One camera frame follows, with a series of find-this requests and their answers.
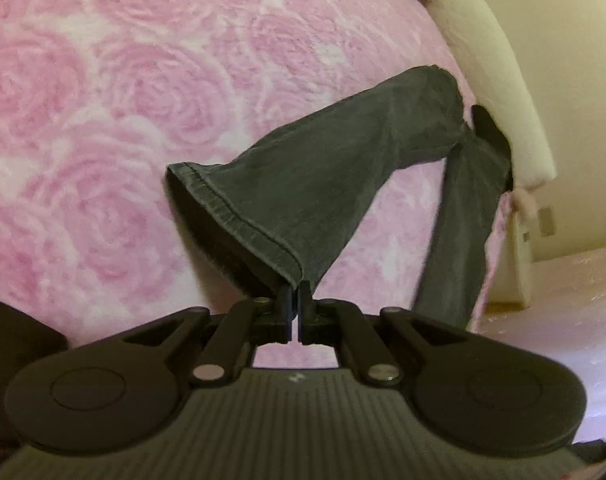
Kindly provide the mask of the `pink rose blanket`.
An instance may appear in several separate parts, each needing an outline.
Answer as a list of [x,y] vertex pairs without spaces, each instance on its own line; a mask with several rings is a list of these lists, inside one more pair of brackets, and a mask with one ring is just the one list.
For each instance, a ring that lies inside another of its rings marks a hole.
[[73,344],[238,296],[164,174],[406,68],[461,70],[429,0],[0,0],[0,301]]

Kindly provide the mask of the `dark grey jeans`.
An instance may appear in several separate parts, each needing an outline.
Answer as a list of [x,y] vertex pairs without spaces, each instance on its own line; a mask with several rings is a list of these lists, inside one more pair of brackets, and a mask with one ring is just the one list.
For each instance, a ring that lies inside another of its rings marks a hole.
[[270,297],[317,285],[391,174],[437,160],[442,199],[414,310],[463,328],[508,162],[475,134],[456,79],[440,67],[410,68],[281,126],[227,164],[169,165],[166,183],[207,258],[241,292]]

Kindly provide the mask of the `black folded cloth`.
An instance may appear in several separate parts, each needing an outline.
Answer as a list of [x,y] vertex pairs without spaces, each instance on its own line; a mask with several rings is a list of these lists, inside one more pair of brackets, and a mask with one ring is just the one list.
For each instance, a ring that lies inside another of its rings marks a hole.
[[506,192],[512,192],[514,189],[512,172],[512,151],[511,145],[502,131],[497,126],[494,118],[489,111],[481,104],[474,104],[471,107],[472,122],[475,134],[486,143],[493,146],[493,149],[508,162],[508,174],[506,177]]

